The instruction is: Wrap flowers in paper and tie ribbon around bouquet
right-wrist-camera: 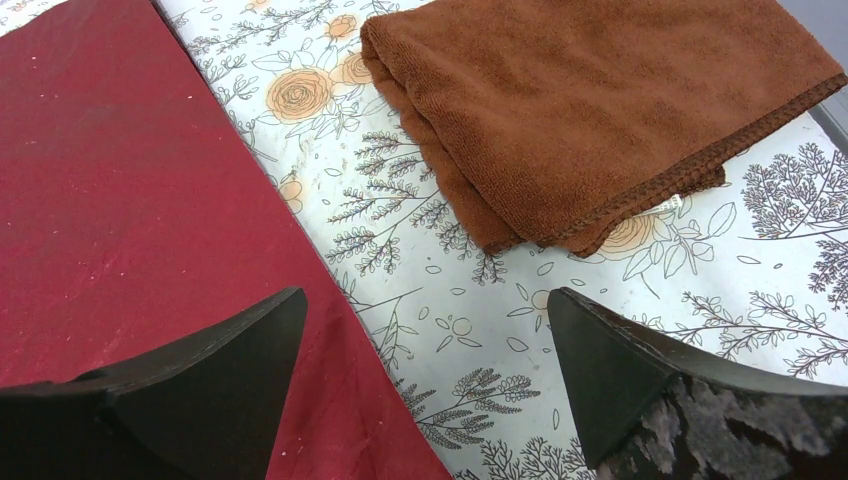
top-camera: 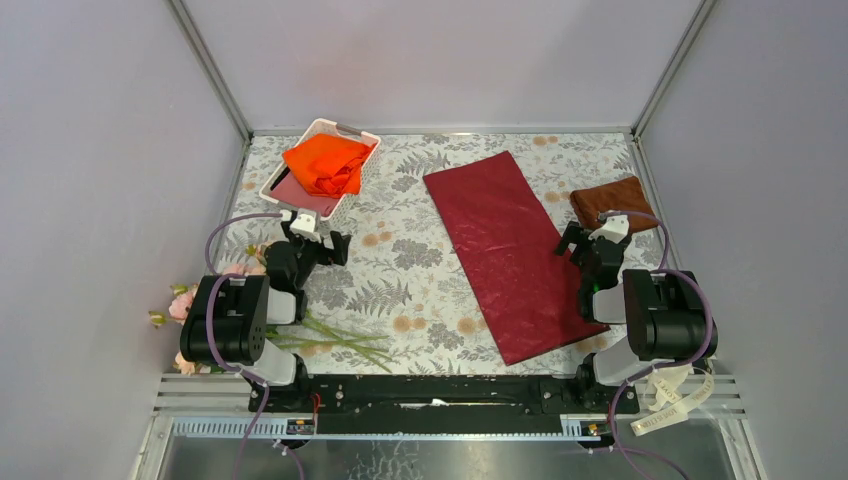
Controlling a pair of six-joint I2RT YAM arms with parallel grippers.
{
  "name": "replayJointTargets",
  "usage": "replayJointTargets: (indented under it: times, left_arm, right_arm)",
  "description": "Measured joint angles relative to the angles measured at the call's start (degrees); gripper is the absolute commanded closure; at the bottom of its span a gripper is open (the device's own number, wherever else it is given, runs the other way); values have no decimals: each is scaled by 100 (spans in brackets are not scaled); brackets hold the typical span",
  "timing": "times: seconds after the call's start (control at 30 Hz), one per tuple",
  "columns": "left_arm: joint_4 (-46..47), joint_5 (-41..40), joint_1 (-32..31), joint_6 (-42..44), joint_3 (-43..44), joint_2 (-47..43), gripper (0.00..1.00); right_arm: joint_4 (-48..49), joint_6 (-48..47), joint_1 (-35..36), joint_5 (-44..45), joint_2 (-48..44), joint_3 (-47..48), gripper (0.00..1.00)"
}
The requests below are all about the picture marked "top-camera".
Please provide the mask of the dark red wrapping paper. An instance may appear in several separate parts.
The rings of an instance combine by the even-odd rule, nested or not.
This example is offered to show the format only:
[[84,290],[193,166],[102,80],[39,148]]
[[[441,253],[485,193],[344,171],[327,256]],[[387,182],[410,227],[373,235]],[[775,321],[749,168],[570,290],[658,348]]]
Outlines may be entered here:
[[505,364],[607,332],[579,314],[580,272],[509,152],[423,181]]

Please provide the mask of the pink fake flower bunch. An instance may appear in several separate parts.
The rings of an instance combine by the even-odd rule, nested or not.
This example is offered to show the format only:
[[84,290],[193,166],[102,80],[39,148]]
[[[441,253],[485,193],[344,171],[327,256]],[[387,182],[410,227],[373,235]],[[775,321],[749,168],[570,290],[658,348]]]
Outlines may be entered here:
[[[270,246],[270,242],[263,244],[249,244],[245,248],[248,260],[244,263],[231,263],[223,272],[240,273],[246,275],[259,275],[266,272],[264,251]],[[172,301],[164,311],[151,310],[148,312],[149,322],[154,328],[160,328],[167,324],[183,326],[187,313],[197,293],[198,284],[171,285]],[[331,327],[318,321],[311,313],[306,313],[305,328],[317,335],[317,338],[308,338],[304,335],[286,334],[279,331],[279,326],[274,326],[268,321],[266,337],[277,347],[283,350],[300,350],[302,353],[309,350],[315,352],[323,350],[329,352],[334,347],[350,348],[363,356],[368,362],[378,366],[385,372],[390,373],[386,362],[390,359],[388,350],[381,347],[368,345],[368,342],[386,340],[385,335],[362,335],[350,331]]]

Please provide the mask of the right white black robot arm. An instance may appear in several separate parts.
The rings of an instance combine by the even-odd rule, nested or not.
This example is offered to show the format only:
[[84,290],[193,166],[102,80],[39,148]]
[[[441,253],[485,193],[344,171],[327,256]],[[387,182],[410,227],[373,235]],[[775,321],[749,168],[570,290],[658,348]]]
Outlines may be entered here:
[[580,274],[577,311],[594,325],[623,325],[626,336],[586,357],[573,386],[575,402],[597,412],[613,387],[640,371],[683,366],[715,353],[718,330],[703,293],[689,271],[624,269],[631,240],[628,218],[615,215],[598,229],[567,224],[555,253],[568,255]]

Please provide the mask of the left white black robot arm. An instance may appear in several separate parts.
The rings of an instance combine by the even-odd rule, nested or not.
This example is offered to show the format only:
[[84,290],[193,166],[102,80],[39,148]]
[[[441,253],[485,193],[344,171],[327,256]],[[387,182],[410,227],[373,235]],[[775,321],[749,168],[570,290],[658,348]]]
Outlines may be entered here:
[[311,387],[298,376],[302,360],[268,340],[268,327],[305,319],[307,278],[317,265],[345,265],[350,241],[337,231],[324,242],[292,235],[264,249],[262,275],[203,277],[182,327],[182,357],[272,386],[272,398],[285,410],[304,407]]

